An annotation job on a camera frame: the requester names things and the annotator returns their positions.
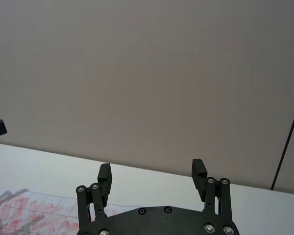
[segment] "grid paper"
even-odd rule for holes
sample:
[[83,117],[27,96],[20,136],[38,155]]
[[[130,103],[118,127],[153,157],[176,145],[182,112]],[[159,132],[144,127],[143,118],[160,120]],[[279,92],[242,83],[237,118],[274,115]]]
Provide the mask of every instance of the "grid paper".
[[[108,204],[107,216],[138,208]],[[90,207],[92,221],[94,207]],[[76,235],[77,201],[27,189],[7,191],[0,196],[0,234]]]

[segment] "table surface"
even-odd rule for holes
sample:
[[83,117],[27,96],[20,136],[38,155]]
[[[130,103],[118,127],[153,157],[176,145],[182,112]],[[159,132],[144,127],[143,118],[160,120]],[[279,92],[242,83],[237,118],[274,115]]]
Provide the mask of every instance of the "table surface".
[[[101,164],[0,144],[0,195],[7,190],[28,188],[76,198],[78,185],[89,186],[97,181]],[[111,168],[109,203],[203,209],[191,177],[116,164]],[[233,221],[240,234],[294,234],[293,194],[231,184],[231,199]]]

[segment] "white wall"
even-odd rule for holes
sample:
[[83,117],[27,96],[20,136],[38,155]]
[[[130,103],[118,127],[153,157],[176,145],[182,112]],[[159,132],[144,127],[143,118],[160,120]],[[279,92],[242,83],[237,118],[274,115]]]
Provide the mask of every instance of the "white wall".
[[294,116],[294,0],[0,0],[7,143],[269,188]]

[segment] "black cable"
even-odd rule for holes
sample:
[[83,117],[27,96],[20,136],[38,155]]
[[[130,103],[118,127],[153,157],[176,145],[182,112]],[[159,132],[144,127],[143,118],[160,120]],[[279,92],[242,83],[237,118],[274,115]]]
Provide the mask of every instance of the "black cable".
[[290,139],[291,139],[291,136],[292,136],[292,133],[293,133],[293,129],[294,129],[294,119],[293,119],[292,127],[291,127],[290,132],[289,132],[288,139],[286,140],[286,143],[285,143],[285,146],[284,146],[284,149],[283,149],[283,152],[282,152],[282,156],[281,156],[281,159],[280,159],[280,162],[279,162],[278,169],[276,170],[276,173],[275,173],[275,176],[274,176],[274,180],[273,180],[273,183],[272,183],[272,186],[271,186],[271,190],[274,189],[276,179],[278,178],[278,174],[279,174],[279,171],[280,171],[280,168],[281,168],[281,165],[282,165],[286,150],[287,150],[287,148],[289,146],[289,142],[290,142]]

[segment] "paper sheet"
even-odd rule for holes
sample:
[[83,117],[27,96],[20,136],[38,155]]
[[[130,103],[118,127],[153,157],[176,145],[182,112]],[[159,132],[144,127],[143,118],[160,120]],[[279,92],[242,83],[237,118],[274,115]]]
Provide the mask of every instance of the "paper sheet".
[[[90,207],[94,220],[94,207]],[[108,204],[107,216],[136,209]],[[77,201],[27,189],[7,191],[0,196],[0,234],[76,235]]]

